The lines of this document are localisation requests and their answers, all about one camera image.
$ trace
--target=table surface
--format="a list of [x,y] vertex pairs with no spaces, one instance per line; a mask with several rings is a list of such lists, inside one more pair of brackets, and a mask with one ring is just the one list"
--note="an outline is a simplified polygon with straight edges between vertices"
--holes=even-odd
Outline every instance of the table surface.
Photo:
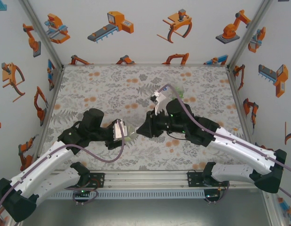
[[[225,67],[187,66],[67,66],[50,119],[42,153],[57,137],[81,120],[90,108],[105,114],[102,126],[116,118],[140,126],[154,105],[149,97],[165,84],[184,90],[183,100],[192,112],[218,122],[229,132],[244,137]],[[183,138],[182,134],[172,134]],[[88,150],[101,158],[114,159],[120,150],[108,150],[104,142],[91,142]],[[189,141],[168,137],[135,136],[126,142],[123,155],[114,163],[103,163],[85,152],[64,162],[64,170],[80,161],[90,170],[189,170],[203,169],[207,162],[240,164],[232,156]]]

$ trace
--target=orange robot arm illustration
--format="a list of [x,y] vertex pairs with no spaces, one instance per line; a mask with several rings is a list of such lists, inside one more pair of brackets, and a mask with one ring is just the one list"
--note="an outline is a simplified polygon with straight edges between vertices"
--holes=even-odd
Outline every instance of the orange robot arm illustration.
[[23,171],[25,169],[27,169],[31,163],[32,163],[32,156],[31,155],[28,155],[28,156],[24,156],[23,154],[25,152],[27,152],[30,148],[32,148],[33,146],[33,141],[34,139],[36,138],[37,135],[35,135],[34,137],[32,137],[29,141],[27,141],[24,145],[19,145],[18,148],[19,148],[19,156],[20,156],[20,160],[21,160],[21,168],[20,170]]
[[244,65],[241,65],[240,67],[235,66],[235,68],[233,70],[233,74],[234,74],[235,79],[236,79],[236,77],[239,76],[239,72],[241,71],[241,82],[240,82],[238,90],[240,90],[244,86],[244,68],[245,68]]
[[87,62],[86,60],[83,60],[82,58],[79,58],[77,55],[72,55],[71,56],[71,63],[70,63],[70,65],[76,65],[76,62],[77,61],[79,61],[79,62],[81,62],[81,63],[83,63],[85,65],[93,65],[93,64]]
[[44,108],[44,110],[42,110],[42,108],[40,108],[38,106],[38,97],[39,97],[39,95],[44,100],[46,107],[48,107],[48,102],[47,102],[42,90],[40,89],[39,86],[37,86],[37,92],[36,92],[36,95],[34,96],[34,106],[37,109],[37,116],[40,119],[40,126],[42,126],[43,122],[44,122],[44,119],[45,119],[45,115],[46,115],[47,109]]
[[247,116],[250,112],[250,107],[252,107],[252,114],[251,114],[251,122],[253,125],[253,134],[254,134],[254,128],[256,124],[256,114],[259,106],[254,102],[250,102],[248,98],[244,100],[244,112],[245,115]]
[[186,61],[188,60],[188,57],[189,57],[189,53],[170,55],[167,58],[167,60],[162,64],[163,65],[170,65],[170,62],[171,62],[172,59],[174,59],[174,58],[182,58],[181,65],[184,65],[184,64],[186,64]]
[[26,26],[25,24],[23,24],[23,30],[27,33],[29,37],[28,43],[33,50],[33,57],[41,55],[41,42],[35,41],[33,35],[31,34],[31,31],[34,31],[34,28],[32,26]]
[[122,64],[123,62],[125,62],[125,64],[127,65],[134,65],[135,62],[133,60],[130,59],[130,57],[128,55],[125,55],[124,57],[121,57],[118,61],[117,61],[117,65]]
[[236,13],[235,17],[236,19],[234,23],[228,24],[224,28],[224,33],[216,36],[216,39],[218,41],[221,41],[222,43],[227,44],[229,42],[239,39],[240,37],[236,34],[236,31],[239,27],[240,22],[241,21],[244,22],[246,24],[246,27],[248,27],[251,22],[251,20],[244,15],[244,10],[240,10],[238,13]]

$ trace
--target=black mounting bracket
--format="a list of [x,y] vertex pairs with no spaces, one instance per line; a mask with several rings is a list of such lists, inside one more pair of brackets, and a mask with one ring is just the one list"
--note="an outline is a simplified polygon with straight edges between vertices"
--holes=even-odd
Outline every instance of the black mounting bracket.
[[187,173],[187,180],[189,187],[219,187],[228,186],[228,181],[218,182],[216,180],[205,182],[202,172],[189,171]]

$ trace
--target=cable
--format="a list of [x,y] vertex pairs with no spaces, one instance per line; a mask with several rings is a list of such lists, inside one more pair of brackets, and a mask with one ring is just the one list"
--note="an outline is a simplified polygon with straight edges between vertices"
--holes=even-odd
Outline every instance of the cable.
[[61,146],[61,147],[53,150],[50,154],[48,154],[47,156],[45,156],[43,159],[41,159],[35,165],[32,165],[31,168],[28,168],[29,170],[20,178],[20,180],[18,180],[17,182],[15,182],[15,184],[13,186],[11,186],[11,188],[3,195],[3,197],[0,200],[0,207],[2,206],[2,204],[5,201],[6,197],[20,184],[20,181],[23,181],[31,172],[33,172],[40,164],[42,164],[48,158],[48,156],[50,158],[53,154],[55,154],[56,152],[60,151],[63,148],[76,147],[76,148],[78,148],[80,150],[83,150],[83,151],[87,152],[88,154],[90,154],[94,158],[96,158],[96,159],[98,159],[100,161],[103,161],[105,163],[111,163],[111,162],[117,161],[120,158],[121,154],[123,153],[123,149],[124,149],[124,146],[125,146],[125,135],[124,135],[124,132],[122,130],[122,126],[120,124],[120,120],[117,120],[117,123],[118,123],[119,128],[120,128],[122,144],[121,144],[120,152],[119,152],[118,156],[115,159],[113,159],[113,160],[104,160],[102,158],[97,157],[96,155],[94,155],[93,153],[91,153],[90,151],[88,151],[87,149],[85,149],[85,148],[83,148],[81,146],[78,146],[78,145],[74,145],[74,144],[63,145],[63,146]]
[[173,138],[173,139],[177,139],[177,140],[187,140],[187,139],[182,139],[182,138],[176,138],[176,137],[173,137],[173,136],[171,136],[168,132],[166,132],[166,134],[167,134],[168,136],[170,136],[171,138]]
[[[226,194],[228,193],[229,187],[230,187],[230,182],[228,181],[227,188],[224,186],[224,188],[225,188],[224,193],[222,194],[222,196],[217,201],[214,201],[214,205],[216,205],[217,203],[220,203],[220,201],[226,196]],[[211,201],[209,199],[207,199],[206,196],[205,196],[205,199],[208,202],[208,204],[211,203]]]
[[76,205],[78,205],[79,203],[80,203],[82,206],[85,205],[85,204],[88,204],[88,203],[94,201],[94,199],[96,199],[96,198],[98,197],[98,195],[99,195],[98,191],[96,191],[96,189],[93,189],[93,188],[81,188],[81,187],[67,187],[67,188],[66,188],[66,190],[72,190],[72,191],[81,191],[82,189],[85,190],[85,191],[95,192],[96,195],[95,195],[93,198],[88,199],[86,202],[78,202],[78,201],[75,199],[75,193],[73,193],[73,195],[72,195],[72,200],[73,200],[74,202],[76,202]]
[[[243,147],[246,147],[246,148],[248,148],[248,149],[250,149],[250,150],[252,150],[252,151],[254,151],[254,152],[260,154],[260,155],[263,156],[264,158],[266,158],[266,159],[270,159],[270,161],[272,161],[272,162],[278,164],[279,166],[281,166],[281,167],[283,167],[283,168],[286,168],[288,171],[291,172],[291,167],[289,167],[289,166],[287,166],[287,165],[285,165],[285,164],[283,164],[283,163],[277,161],[276,159],[273,159],[273,158],[269,157],[268,155],[264,154],[263,152],[261,152],[261,151],[259,151],[259,150],[256,150],[255,148],[253,148],[253,147],[251,147],[251,146],[249,146],[249,145],[247,145],[247,144],[244,144],[244,143],[242,143],[242,142],[240,142],[240,141],[238,141],[238,140],[235,141],[233,138],[230,138],[230,137],[224,136],[224,135],[222,135],[222,134],[215,133],[215,132],[213,132],[213,131],[207,129],[206,127],[202,126],[199,122],[197,122],[197,121],[193,118],[193,116],[192,116],[192,115],[190,114],[190,112],[187,110],[187,108],[186,108],[186,106],[184,105],[182,99],[180,98],[180,95],[178,94],[178,92],[176,91],[176,89],[175,89],[172,85],[170,85],[170,84],[166,84],[166,85],[164,85],[161,89],[159,89],[158,92],[160,93],[160,92],[161,92],[164,88],[166,88],[166,87],[170,87],[170,88],[172,89],[172,91],[173,91],[173,92],[175,93],[175,95],[177,96],[178,101],[179,101],[180,105],[182,106],[183,110],[185,111],[185,113],[187,114],[187,116],[188,116],[188,117],[190,118],[190,120],[192,120],[192,121],[193,121],[193,122],[194,122],[194,123],[195,123],[199,128],[203,129],[204,131],[206,131],[206,132],[208,132],[208,133],[210,133],[210,134],[212,134],[212,135],[214,135],[214,136],[218,136],[218,137],[224,138],[224,139],[226,139],[226,140],[229,140],[229,141],[235,142],[236,144],[239,144],[239,145],[241,145],[241,146],[243,146]],[[289,194],[289,193],[288,193],[287,191],[285,191],[284,189],[280,188],[280,190],[281,190],[282,192],[284,192],[286,195],[288,195],[288,196],[291,197],[291,194]]]

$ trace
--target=conveyor belt illustration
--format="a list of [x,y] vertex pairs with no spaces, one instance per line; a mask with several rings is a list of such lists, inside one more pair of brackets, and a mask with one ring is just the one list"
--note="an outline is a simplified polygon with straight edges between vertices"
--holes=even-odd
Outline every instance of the conveyor belt illustration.
[[122,13],[111,11],[108,13],[108,20],[109,24],[90,34],[88,39],[98,43],[99,40],[102,40],[104,37],[108,37],[109,34],[113,34],[115,31],[119,32],[124,30],[128,33],[134,32],[134,24],[125,20],[125,16]]

